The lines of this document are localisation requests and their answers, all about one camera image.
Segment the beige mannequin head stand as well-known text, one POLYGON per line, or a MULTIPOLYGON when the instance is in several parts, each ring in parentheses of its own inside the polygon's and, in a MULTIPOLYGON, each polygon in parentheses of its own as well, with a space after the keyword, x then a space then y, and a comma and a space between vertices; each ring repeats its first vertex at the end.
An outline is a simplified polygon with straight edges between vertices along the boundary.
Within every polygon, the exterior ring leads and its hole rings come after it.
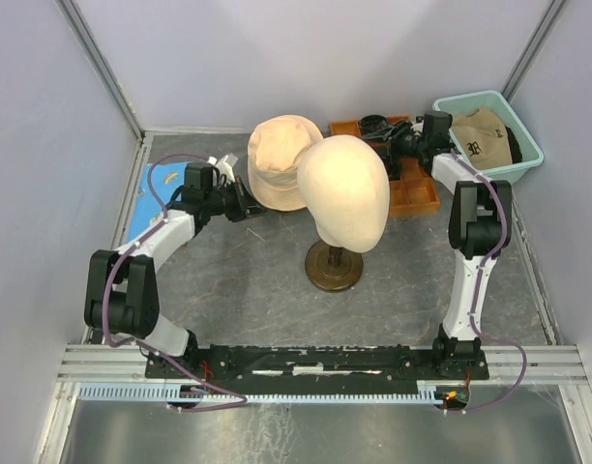
POLYGON ((363 255, 378 245, 387 224, 384 163, 365 141, 334 135, 307 150, 297 181, 319 236, 307 252, 306 275, 322 291, 345 291, 360 280, 363 255))

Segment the wooden compartment tray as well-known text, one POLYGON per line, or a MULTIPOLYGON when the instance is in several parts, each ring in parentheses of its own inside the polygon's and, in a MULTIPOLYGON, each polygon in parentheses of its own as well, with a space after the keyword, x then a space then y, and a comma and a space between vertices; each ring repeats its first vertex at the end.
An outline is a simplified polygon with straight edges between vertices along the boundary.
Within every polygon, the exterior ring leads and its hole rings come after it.
MULTIPOLYGON (((389 126, 403 120, 409 120, 407 115, 386 117, 389 126)), ((361 138, 360 120, 331 122, 331 135, 347 134, 361 138)), ((388 144, 370 144, 374 149, 388 144)), ((440 197, 433 179, 420 166, 416 159, 403 158, 400 160, 402 171, 398 181, 390 181, 389 217, 408 217, 434 213, 440 207, 440 197)))

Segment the beige bucket hat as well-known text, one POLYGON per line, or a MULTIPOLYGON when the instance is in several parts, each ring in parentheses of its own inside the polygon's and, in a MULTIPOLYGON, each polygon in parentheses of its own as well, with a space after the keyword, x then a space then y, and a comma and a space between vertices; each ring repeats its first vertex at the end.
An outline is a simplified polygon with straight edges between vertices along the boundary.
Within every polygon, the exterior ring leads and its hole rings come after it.
POLYGON ((253 197, 264 207, 293 212, 305 207, 297 173, 306 151, 323 135, 311 120, 282 115, 258 124, 248 142, 248 177, 253 197))

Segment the tan baseball cap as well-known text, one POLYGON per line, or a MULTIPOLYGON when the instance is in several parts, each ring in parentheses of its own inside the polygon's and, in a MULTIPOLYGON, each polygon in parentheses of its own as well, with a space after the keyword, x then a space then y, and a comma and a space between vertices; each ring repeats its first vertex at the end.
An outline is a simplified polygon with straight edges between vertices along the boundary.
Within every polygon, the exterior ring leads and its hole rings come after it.
POLYGON ((506 126, 489 108, 453 117, 452 131, 471 164, 484 171, 512 164, 506 126))

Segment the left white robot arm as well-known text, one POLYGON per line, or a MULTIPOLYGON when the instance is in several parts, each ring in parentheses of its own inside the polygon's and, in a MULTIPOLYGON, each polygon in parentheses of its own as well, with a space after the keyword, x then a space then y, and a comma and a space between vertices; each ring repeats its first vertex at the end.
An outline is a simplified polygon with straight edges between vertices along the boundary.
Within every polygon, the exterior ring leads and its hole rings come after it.
POLYGON ((240 222, 266 213, 234 173, 236 163, 232 154, 188 163, 181 184, 167 200, 152 183, 159 166, 149 167, 145 186, 160 207, 158 215, 129 242, 112 250, 100 249, 89 262, 84 322, 102 331, 108 345, 135 342, 165 354, 167 366, 181 377, 199 369, 194 333, 161 313, 157 271, 211 218, 240 222))

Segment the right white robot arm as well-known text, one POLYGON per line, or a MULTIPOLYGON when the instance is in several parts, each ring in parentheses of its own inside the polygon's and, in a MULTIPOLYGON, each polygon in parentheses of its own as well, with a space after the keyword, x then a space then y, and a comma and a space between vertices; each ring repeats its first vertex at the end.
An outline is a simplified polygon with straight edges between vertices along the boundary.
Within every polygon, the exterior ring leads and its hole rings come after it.
POLYGON ((450 135, 452 122, 452 115, 441 111, 429 111, 415 123, 380 115, 359 122, 361 137, 394 177, 400 161, 413 158, 453 195, 448 238, 456 256, 454 286, 429 356, 431 369, 443 378, 478 358, 488 279, 511 239, 510 183, 491 180, 463 159, 450 135))

